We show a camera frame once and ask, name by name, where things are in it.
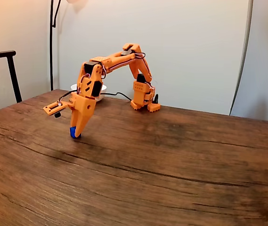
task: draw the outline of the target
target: blue gripper tip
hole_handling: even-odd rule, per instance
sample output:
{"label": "blue gripper tip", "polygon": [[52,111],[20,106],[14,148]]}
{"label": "blue gripper tip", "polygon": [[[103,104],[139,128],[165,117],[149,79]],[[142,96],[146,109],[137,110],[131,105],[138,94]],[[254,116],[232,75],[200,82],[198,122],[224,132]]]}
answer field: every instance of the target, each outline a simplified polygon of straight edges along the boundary
{"label": "blue gripper tip", "polygon": [[70,135],[71,135],[71,137],[72,138],[80,138],[81,134],[78,137],[75,136],[75,130],[76,130],[76,126],[70,127]]}

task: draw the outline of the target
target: orange robotic arm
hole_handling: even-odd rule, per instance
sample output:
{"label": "orange robotic arm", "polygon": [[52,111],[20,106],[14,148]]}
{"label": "orange robotic arm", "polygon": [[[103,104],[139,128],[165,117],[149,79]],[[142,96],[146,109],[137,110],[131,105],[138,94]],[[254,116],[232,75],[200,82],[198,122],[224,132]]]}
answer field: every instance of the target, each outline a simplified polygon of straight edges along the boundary
{"label": "orange robotic arm", "polygon": [[71,93],[68,102],[56,101],[46,107],[48,115],[60,115],[60,111],[69,107],[72,110],[70,134],[73,138],[81,135],[82,130],[94,113],[96,100],[99,98],[102,79],[108,73],[129,65],[130,70],[136,79],[134,81],[134,98],[130,105],[139,109],[145,105],[150,112],[158,111],[158,95],[155,95],[155,88],[150,84],[152,75],[145,60],[145,53],[141,52],[138,44],[125,44],[123,52],[118,52],[107,57],[95,57],[85,62],[81,66],[81,71],[77,80],[77,90]]}

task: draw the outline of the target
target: black chair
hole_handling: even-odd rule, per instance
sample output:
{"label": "black chair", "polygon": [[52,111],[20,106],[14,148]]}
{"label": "black chair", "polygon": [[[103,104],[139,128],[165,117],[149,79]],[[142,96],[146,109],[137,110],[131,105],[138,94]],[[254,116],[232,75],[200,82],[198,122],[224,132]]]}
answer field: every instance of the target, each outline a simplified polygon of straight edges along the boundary
{"label": "black chair", "polygon": [[22,101],[22,97],[21,97],[19,85],[17,83],[15,65],[13,63],[13,56],[15,55],[16,55],[15,51],[0,52],[0,58],[7,57],[11,82],[12,82],[13,90],[16,96],[16,102],[19,103]]}

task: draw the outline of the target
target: lamp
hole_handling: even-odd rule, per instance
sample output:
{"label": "lamp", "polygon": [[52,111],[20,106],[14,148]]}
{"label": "lamp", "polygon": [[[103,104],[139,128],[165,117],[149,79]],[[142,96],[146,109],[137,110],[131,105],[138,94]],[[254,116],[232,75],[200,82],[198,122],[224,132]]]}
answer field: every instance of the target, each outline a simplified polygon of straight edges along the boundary
{"label": "lamp", "polygon": [[[57,21],[57,13],[59,9],[59,5],[61,0],[58,1],[57,10],[55,12],[54,21],[53,21],[53,2],[54,0],[51,0],[51,7],[50,7],[50,85],[51,85],[51,91],[53,90],[53,51],[52,51],[52,36],[53,36],[53,28],[56,28],[56,21]],[[78,0],[67,0],[68,3],[75,3]]]}

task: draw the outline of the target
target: black cable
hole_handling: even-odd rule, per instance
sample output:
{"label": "black cable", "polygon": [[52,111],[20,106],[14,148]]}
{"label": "black cable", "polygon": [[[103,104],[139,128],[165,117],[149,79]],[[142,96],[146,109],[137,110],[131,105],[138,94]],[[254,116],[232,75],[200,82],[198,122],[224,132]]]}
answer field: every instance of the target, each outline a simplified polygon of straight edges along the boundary
{"label": "black cable", "polygon": [[58,13],[58,9],[59,9],[59,5],[60,5],[60,1],[58,1],[58,5],[57,5],[57,11],[55,12],[55,16],[54,16],[54,22],[53,22],[53,27],[55,28],[57,25],[57,13]]}
{"label": "black cable", "polygon": [[111,95],[111,96],[116,96],[117,94],[121,94],[123,95],[125,98],[127,98],[128,100],[132,100],[131,98],[129,98],[127,95],[121,93],[121,92],[117,92],[117,93],[101,93],[101,95]]}
{"label": "black cable", "polygon": [[72,92],[76,92],[76,91],[77,91],[77,90],[71,90],[71,91],[69,91],[69,92],[63,94],[63,95],[58,99],[58,102],[60,102],[65,96],[69,95],[69,94],[72,93]]}
{"label": "black cable", "polygon": [[141,53],[135,53],[135,58],[136,59],[143,59],[143,58],[145,58],[145,56],[146,56],[146,53],[143,53],[143,52],[141,52]]}

